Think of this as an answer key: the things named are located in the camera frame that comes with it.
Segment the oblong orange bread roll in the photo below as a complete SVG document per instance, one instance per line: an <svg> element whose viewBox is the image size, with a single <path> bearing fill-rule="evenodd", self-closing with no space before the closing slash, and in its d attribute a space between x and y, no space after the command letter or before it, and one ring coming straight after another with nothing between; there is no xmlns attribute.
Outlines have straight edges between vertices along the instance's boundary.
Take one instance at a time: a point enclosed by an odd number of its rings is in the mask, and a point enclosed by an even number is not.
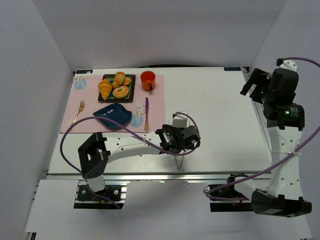
<svg viewBox="0 0 320 240"><path fill-rule="evenodd" d="M126 78L125 73L122 72L122 71L118 71L114 76L114 79L113 79L113 82L112 82L112 87L114 89L116 89L119 86L121 86L122 83L125 81L125 78Z"/></svg>

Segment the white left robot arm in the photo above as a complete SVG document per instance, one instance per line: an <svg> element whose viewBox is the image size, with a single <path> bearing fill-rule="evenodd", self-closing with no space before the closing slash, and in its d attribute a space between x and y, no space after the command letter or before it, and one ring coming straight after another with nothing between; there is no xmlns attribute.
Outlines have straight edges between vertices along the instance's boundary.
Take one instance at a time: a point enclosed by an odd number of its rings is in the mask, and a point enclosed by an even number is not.
<svg viewBox="0 0 320 240"><path fill-rule="evenodd" d="M134 156L168 154L183 156L200 146L196 127L164 124L161 129L129 137L106 138L101 132L92 134L79 148L81 174L88 190L100 194L106 190L104 172L108 163Z"/></svg>

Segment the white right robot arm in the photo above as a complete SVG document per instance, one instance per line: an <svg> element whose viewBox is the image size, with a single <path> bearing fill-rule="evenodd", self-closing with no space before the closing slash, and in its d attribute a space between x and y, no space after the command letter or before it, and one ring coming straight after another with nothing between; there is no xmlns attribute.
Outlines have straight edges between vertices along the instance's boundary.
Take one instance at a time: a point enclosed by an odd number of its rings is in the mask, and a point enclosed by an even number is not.
<svg viewBox="0 0 320 240"><path fill-rule="evenodd" d="M263 106L271 144L272 169L267 189L253 181L237 184L234 189L251 201L255 214L293 218L309 214L312 203L305 200L300 184L299 155L295 151L305 127L304 108L294 103L299 75L295 70L276 68L268 73L255 68L241 90Z"/></svg>

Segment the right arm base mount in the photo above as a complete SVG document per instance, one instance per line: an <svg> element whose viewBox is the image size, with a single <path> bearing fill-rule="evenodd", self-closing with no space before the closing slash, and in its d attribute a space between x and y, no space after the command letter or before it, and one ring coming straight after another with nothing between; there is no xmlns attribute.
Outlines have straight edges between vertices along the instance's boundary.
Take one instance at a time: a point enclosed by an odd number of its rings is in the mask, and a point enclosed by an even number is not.
<svg viewBox="0 0 320 240"><path fill-rule="evenodd" d="M252 212L252 204L250 200L245 198L241 200L244 196L234 190L234 186L227 187L215 191L210 194L211 197L216 198L228 198L231 200L210 200L210 211L212 213L240 213L240 212Z"/></svg>

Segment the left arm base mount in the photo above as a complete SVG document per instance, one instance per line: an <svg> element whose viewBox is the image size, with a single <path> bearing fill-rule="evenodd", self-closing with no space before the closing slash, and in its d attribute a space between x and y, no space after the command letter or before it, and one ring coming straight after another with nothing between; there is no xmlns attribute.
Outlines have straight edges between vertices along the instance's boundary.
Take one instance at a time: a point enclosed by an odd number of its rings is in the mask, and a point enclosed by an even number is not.
<svg viewBox="0 0 320 240"><path fill-rule="evenodd" d="M120 210L124 206L127 182L107 182L105 188L98 192L90 191L84 182L78 184L74 209Z"/></svg>

